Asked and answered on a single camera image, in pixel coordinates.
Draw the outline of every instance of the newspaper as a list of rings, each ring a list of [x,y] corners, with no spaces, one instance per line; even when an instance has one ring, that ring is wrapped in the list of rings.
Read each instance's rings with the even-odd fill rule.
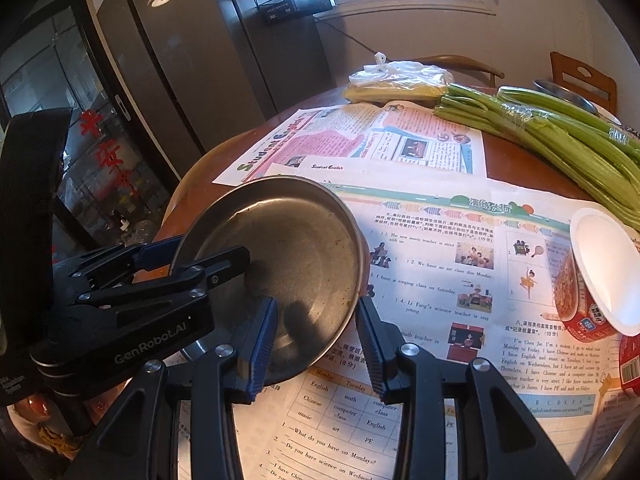
[[[581,344],[554,307],[569,218],[599,206],[428,168],[382,175],[381,166],[315,159],[309,167],[272,165],[269,174],[298,174],[335,192],[369,244],[380,317],[438,358],[489,359],[575,472],[639,402],[620,389],[619,338]],[[392,478],[401,407],[373,393],[353,323],[308,371],[265,388],[234,414],[246,478]],[[448,404],[451,480],[454,414]],[[188,435],[187,416],[181,431]],[[186,440],[180,450],[187,479]]]
[[[308,155],[398,161],[486,177],[482,134],[419,105],[394,101],[299,110],[257,142],[214,182],[238,186],[271,164],[300,165]]]

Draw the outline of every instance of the brown wooden table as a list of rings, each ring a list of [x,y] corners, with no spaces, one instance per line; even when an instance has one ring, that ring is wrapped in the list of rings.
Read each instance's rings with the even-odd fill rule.
[[[185,190],[181,200],[175,204],[175,208],[158,231],[156,240],[163,240],[186,232],[200,213],[230,189],[229,186],[212,184],[212,181],[236,158],[291,117],[299,108],[318,108],[345,104],[346,102],[342,97],[342,88],[329,90],[302,101],[299,105],[275,116],[262,126],[233,137],[218,146],[212,153],[206,155],[207,160],[204,161],[204,164],[199,164],[199,167],[195,168],[196,174],[190,176],[193,185]],[[591,199],[588,194],[563,174],[519,146],[489,134],[483,134],[482,139],[484,140],[486,172],[489,178],[503,180],[517,186],[550,191],[568,198]],[[164,276],[166,272],[167,268],[165,267],[156,270],[149,277]]]

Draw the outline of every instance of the chair backrest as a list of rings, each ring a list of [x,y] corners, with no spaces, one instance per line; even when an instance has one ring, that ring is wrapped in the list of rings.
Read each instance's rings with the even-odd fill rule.
[[[495,88],[495,78],[504,79],[504,72],[480,61],[465,56],[455,54],[440,54],[439,56],[429,56],[414,59],[424,65],[435,65],[447,70],[471,70],[473,72],[484,72],[491,77],[491,86]]]
[[[617,113],[618,86],[614,79],[604,75],[602,72],[598,72],[593,66],[589,66],[573,57],[564,56],[559,52],[551,53],[551,70],[554,76],[554,83],[576,92],[578,95],[602,106],[614,115]],[[590,84],[598,90],[605,92],[608,97],[604,98],[576,83],[567,81],[564,78],[564,74]]]

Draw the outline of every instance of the red chinese character decoration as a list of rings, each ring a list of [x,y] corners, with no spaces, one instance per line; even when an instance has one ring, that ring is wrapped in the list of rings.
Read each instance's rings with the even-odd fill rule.
[[[128,187],[131,189],[134,196],[138,195],[138,190],[133,187],[133,184],[130,183],[129,177],[131,170],[122,170],[119,168],[119,164],[123,164],[124,161],[121,158],[118,158],[118,150],[120,149],[120,145],[116,144],[114,139],[107,139],[104,142],[98,145],[98,151],[95,152],[95,158],[98,160],[98,164],[100,168],[111,168],[110,173],[115,172],[115,178],[111,183],[114,187]]]
[[[94,139],[100,137],[100,128],[98,122],[103,119],[100,112],[94,112],[93,110],[85,110],[80,114],[80,133],[84,136],[88,132],[94,136]]]

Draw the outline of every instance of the instant noodle cup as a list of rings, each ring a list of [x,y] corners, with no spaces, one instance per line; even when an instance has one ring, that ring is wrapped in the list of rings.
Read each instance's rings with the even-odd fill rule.
[[[620,340],[620,382],[630,396],[640,397],[640,335]]]
[[[571,250],[554,285],[558,316],[578,341],[640,333],[640,254],[609,215],[591,208],[571,218]]]

